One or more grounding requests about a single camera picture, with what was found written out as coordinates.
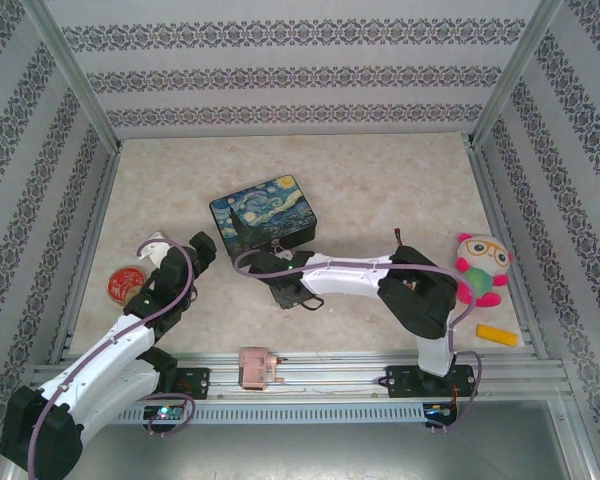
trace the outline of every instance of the beige floor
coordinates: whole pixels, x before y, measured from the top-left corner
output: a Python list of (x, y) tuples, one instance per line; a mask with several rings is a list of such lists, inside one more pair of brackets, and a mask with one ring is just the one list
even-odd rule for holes
[[(196, 281), (198, 301), (158, 344), (166, 351), (414, 348), (413, 335), (378, 300), (329, 295), (317, 312), (281, 310), (265, 285), (232, 271), (209, 202), (285, 174), (295, 176), (318, 218), (316, 239), (306, 249), (390, 254), (393, 229), (400, 227), (405, 244), (452, 267), (459, 232), (489, 232), (459, 134), (128, 140), (71, 352), (86, 351), (121, 313), (106, 294), (108, 277), (125, 265), (151, 271), (149, 260), (139, 262), (134, 252), (158, 229), (182, 243), (204, 230), (219, 253)], [(509, 293), (499, 290), (499, 307), (477, 309), (458, 326), (456, 347), (496, 346), (475, 337), (477, 322), (520, 333)]]

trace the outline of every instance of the stuffed toy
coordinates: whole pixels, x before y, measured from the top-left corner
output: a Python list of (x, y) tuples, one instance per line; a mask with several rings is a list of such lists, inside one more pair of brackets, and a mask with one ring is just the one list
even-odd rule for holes
[[(500, 305), (500, 295), (493, 287), (507, 284), (507, 271), (513, 262), (513, 255), (496, 238), (488, 235), (462, 233), (458, 236), (458, 258), (456, 269), (464, 275), (476, 291), (476, 306), (495, 307)], [(458, 285), (458, 298), (463, 303), (471, 303), (471, 291)]]

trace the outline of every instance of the starry night box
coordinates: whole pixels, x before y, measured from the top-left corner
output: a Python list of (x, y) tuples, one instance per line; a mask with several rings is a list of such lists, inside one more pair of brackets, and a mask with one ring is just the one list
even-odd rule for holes
[(255, 248), (290, 249), (314, 239), (316, 216), (291, 175), (209, 204), (232, 260)]

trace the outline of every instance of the yellow block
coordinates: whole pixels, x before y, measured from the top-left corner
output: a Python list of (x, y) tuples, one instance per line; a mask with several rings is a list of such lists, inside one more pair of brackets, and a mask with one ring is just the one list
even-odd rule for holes
[(510, 347), (518, 345), (518, 335), (499, 328), (490, 327), (479, 323), (476, 326), (476, 337), (491, 340), (492, 342), (502, 343)]

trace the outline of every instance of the patterned wallpaper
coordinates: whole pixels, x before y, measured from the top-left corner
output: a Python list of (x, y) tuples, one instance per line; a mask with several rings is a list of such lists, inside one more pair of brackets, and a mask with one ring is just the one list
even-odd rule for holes
[(600, 463), (600, 0), (561, 7), (483, 154)]
[(538, 0), (51, 0), (121, 138), (470, 132)]
[(109, 155), (17, 0), (0, 0), (0, 433), (57, 332)]

